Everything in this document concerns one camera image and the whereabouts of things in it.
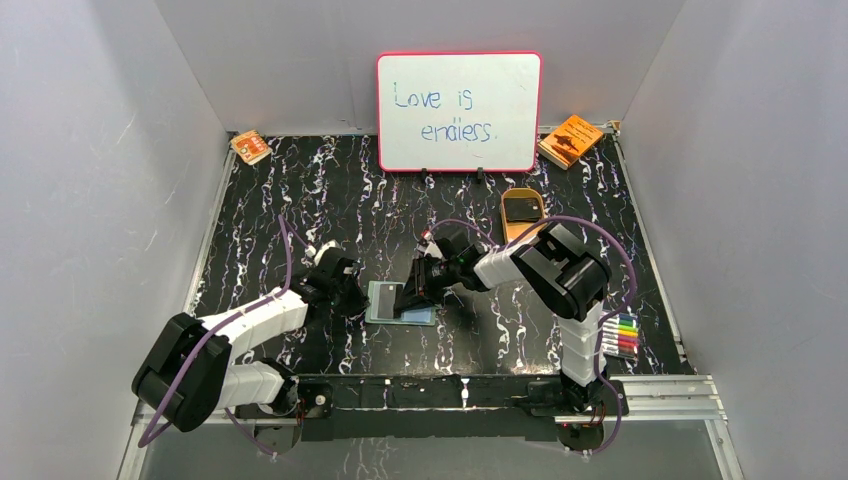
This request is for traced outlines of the black cards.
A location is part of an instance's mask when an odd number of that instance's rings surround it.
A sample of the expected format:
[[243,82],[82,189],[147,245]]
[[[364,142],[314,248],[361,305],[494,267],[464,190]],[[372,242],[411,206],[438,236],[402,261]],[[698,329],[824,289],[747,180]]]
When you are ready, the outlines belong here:
[[506,198],[503,200],[503,207],[508,223],[535,223],[544,215],[544,207],[537,198]]

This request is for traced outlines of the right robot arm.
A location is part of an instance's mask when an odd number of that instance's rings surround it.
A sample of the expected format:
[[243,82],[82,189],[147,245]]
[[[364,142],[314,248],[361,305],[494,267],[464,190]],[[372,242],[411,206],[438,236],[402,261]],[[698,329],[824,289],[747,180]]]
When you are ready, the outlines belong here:
[[407,281],[396,290],[393,314],[436,305],[457,284],[488,292],[502,284],[526,282],[557,319],[564,403],[577,414],[587,414],[603,399],[599,378],[605,361],[597,348],[597,324],[610,277],[609,267],[556,221],[501,247],[473,242],[459,231],[445,236],[426,232]]

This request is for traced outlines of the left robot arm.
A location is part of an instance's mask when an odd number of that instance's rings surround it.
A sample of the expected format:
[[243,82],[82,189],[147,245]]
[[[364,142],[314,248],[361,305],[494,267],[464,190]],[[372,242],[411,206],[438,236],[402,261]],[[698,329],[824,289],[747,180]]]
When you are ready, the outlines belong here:
[[316,314],[365,311],[358,261],[334,243],[315,260],[312,269],[240,307],[201,318],[173,316],[134,376],[132,392],[182,432],[227,408],[260,405],[275,416],[294,413],[302,402],[293,372],[275,360],[237,360],[301,329]]

